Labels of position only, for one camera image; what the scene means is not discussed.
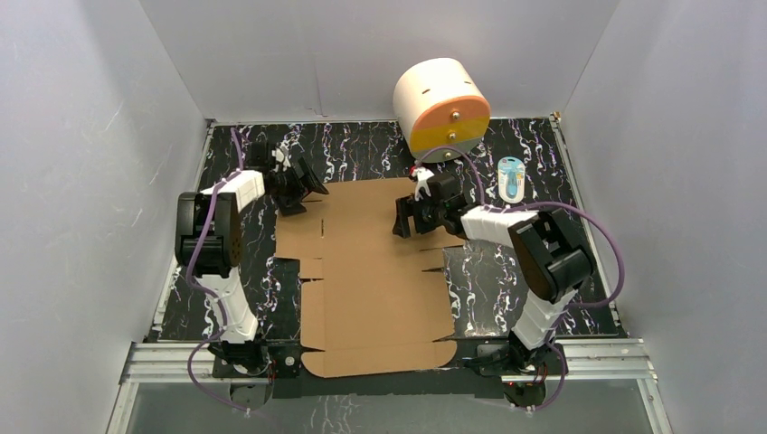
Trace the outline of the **brown cardboard box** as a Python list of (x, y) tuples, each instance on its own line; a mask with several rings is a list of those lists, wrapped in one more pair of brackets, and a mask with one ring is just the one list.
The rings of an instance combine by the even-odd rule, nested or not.
[(443, 251), (459, 238), (444, 230), (408, 239), (393, 233), (395, 202), (407, 178), (331, 183), (307, 211), (277, 219), (279, 259), (295, 259), (302, 281), (301, 361), (325, 378), (332, 353), (453, 341)]

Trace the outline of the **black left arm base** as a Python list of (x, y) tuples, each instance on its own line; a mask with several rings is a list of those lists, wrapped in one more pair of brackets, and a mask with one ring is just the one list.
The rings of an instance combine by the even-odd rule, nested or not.
[(296, 341), (213, 343), (208, 352), (214, 356), (214, 378), (296, 378), (301, 367), (302, 350)]

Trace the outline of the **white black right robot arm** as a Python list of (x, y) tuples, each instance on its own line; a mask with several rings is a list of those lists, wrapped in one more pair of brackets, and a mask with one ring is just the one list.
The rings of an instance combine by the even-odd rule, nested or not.
[(580, 242), (566, 210), (558, 204), (537, 212), (500, 210), (469, 203), (451, 174), (414, 167), (413, 193), (397, 203), (393, 232), (408, 238), (439, 228), (463, 240), (489, 241), (512, 248), (528, 286), (520, 317), (507, 344), (466, 365), (482, 371), (496, 366), (534, 373), (553, 349), (553, 337), (576, 292), (595, 271), (590, 250)]

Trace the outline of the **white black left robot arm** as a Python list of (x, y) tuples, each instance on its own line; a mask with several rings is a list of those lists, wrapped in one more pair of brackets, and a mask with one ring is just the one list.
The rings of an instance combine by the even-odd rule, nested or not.
[(270, 352), (241, 281), (241, 213), (269, 196), (282, 215), (296, 215), (306, 210), (307, 196), (327, 192), (302, 154), (267, 143), (239, 155), (237, 168), (212, 187), (178, 197), (175, 259), (212, 305), (219, 334), (209, 350), (249, 376), (266, 372)]

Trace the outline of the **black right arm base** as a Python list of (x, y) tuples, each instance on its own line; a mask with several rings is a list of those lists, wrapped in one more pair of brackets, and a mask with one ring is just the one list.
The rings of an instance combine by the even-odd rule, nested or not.
[(503, 380), (504, 395), (512, 407), (534, 412), (549, 406), (561, 393), (569, 373), (563, 348), (552, 341), (530, 350), (522, 344), (481, 344), (477, 355), (462, 363), (485, 377), (521, 376)]

